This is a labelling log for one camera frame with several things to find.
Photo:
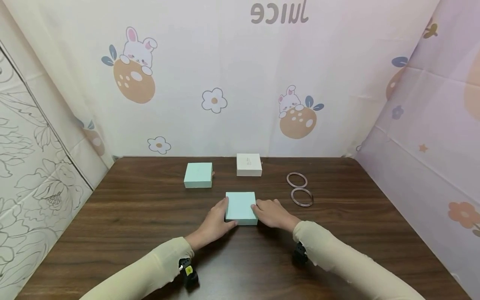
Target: person's left hand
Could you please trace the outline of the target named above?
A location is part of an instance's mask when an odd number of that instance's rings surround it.
[[[223,237],[237,225],[236,221],[227,223],[224,221],[227,206],[228,197],[223,198],[223,200],[212,207],[200,227],[185,238],[193,251],[197,251],[209,243]]]

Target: hand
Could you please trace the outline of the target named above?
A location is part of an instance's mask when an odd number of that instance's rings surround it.
[[[228,197],[223,198],[223,200],[212,207],[200,227],[185,238],[193,251],[197,251],[209,243],[223,237],[237,225],[237,221],[231,221],[228,223],[224,221],[227,206]]]
[[[288,232],[293,233],[293,229],[300,222],[300,219],[291,215],[277,199],[273,201],[257,199],[257,205],[253,204],[252,210],[265,225]]]

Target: mint green box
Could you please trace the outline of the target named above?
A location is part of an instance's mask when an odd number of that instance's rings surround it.
[[[188,163],[183,184],[187,189],[212,187],[212,163]]]
[[[226,192],[228,206],[225,220],[237,221],[238,225],[257,225],[257,216],[253,213],[252,204],[256,204],[254,192]]]

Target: black wrist device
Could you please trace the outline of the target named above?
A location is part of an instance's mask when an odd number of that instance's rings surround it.
[[[190,258],[182,258],[179,260],[179,270],[183,277],[183,285],[185,288],[193,288],[198,284],[198,275],[193,269]]]
[[[298,265],[305,265],[308,261],[307,251],[302,243],[298,242],[293,251],[293,262]]]

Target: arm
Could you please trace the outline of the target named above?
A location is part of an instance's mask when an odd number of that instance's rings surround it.
[[[267,226],[292,232],[293,239],[303,244],[308,258],[315,265],[341,276],[367,297],[376,300],[424,300],[403,280],[342,243],[330,231],[289,214],[277,199],[257,200],[252,209]]]
[[[235,221],[224,222],[227,205],[228,198],[218,202],[194,233],[161,244],[107,278],[81,300],[139,300],[172,282],[180,274],[180,259],[192,258],[194,251],[221,238],[237,225]]]

